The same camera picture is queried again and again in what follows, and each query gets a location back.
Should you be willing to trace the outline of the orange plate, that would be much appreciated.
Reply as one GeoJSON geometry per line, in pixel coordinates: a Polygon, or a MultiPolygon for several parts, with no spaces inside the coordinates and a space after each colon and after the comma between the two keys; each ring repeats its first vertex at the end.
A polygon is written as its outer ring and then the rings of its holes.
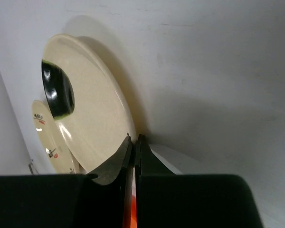
{"type": "Polygon", "coordinates": [[[136,206],[136,196],[135,195],[132,195],[132,201],[131,201],[130,228],[137,228],[137,206],[136,206]]]}

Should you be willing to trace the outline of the cream plate black patch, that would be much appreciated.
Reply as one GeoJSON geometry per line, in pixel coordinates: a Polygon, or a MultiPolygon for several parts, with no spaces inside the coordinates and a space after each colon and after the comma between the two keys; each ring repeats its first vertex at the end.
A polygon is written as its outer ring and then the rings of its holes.
{"type": "Polygon", "coordinates": [[[45,96],[75,159],[90,172],[136,136],[128,103],[102,59],[79,38],[58,34],[41,61],[45,96]]]}

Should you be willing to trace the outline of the cream plate small flowers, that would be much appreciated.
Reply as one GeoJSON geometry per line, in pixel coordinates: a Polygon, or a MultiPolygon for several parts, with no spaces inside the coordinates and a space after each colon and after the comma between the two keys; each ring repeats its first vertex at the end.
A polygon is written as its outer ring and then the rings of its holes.
{"type": "Polygon", "coordinates": [[[49,108],[39,100],[32,103],[34,125],[46,156],[57,173],[79,173],[79,163],[67,147],[49,108]]]}

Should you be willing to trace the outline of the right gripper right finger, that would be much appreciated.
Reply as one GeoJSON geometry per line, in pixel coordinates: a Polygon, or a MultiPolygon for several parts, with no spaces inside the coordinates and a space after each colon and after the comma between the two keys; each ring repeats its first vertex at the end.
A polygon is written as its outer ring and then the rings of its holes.
{"type": "Polygon", "coordinates": [[[261,228],[252,191],[231,174],[178,175],[151,151],[135,145],[137,226],[140,228],[261,228]]]}

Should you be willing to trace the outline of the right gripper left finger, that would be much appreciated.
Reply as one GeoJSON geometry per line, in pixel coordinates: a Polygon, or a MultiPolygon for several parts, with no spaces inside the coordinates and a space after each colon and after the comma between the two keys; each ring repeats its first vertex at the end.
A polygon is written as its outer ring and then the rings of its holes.
{"type": "Polygon", "coordinates": [[[128,228],[132,148],[87,174],[0,176],[0,228],[128,228]]]}

